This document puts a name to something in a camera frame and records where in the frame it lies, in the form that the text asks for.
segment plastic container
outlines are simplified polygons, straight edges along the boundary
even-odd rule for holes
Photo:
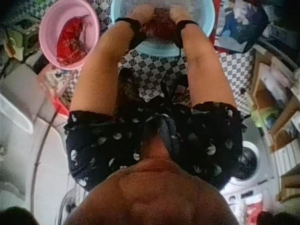
[[[123,0],[112,0],[111,6],[111,18],[112,22],[121,16],[121,5]],[[196,21],[202,27],[206,36],[209,36],[214,28],[215,24],[215,7],[212,0],[198,0],[201,1],[202,8],[199,14],[201,19]],[[179,49],[175,44],[157,44],[149,41],[144,41],[136,47],[137,51],[140,51],[147,55],[153,55],[158,57],[175,57],[179,55]]]
[[[62,67],[57,61],[57,42],[61,30],[66,22],[76,16],[89,15],[87,19],[91,25],[87,28],[86,47],[89,49],[84,59],[69,66]],[[89,3],[83,0],[60,0],[46,12],[39,30],[39,41],[45,57],[56,67],[65,70],[81,68],[95,48],[99,39],[100,25],[97,14]]]

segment wooden shelf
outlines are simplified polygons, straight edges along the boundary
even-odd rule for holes
[[[256,51],[255,68],[250,95],[255,104],[253,109],[257,110],[261,120],[264,109],[267,110],[270,107],[275,107],[276,102],[265,87],[264,83],[261,81],[260,63],[270,66],[272,62],[274,63],[276,61],[277,60],[274,60],[274,55],[268,51]],[[271,137],[270,148],[273,152],[285,147],[287,144],[293,141],[290,135],[285,131],[285,127],[291,120],[292,116],[299,110],[300,102],[296,96],[293,96],[292,99],[286,104],[283,112],[280,114],[270,130],[267,130],[266,126],[263,125],[265,135]]]

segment person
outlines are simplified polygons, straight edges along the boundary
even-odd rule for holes
[[[154,10],[127,18],[145,24]],[[191,20],[178,6],[170,17]],[[191,108],[123,102],[117,65],[133,36],[117,22],[82,68],[65,129],[70,173],[90,193],[65,224],[238,224],[218,190],[242,152],[240,112],[212,44],[194,23],[181,30]]]

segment dark shorts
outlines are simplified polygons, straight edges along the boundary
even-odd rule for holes
[[[70,172],[88,191],[113,172],[138,163],[142,140],[153,131],[183,170],[218,189],[232,177],[242,153],[240,112],[223,103],[191,109],[158,97],[133,102],[115,117],[71,112],[65,129]]]

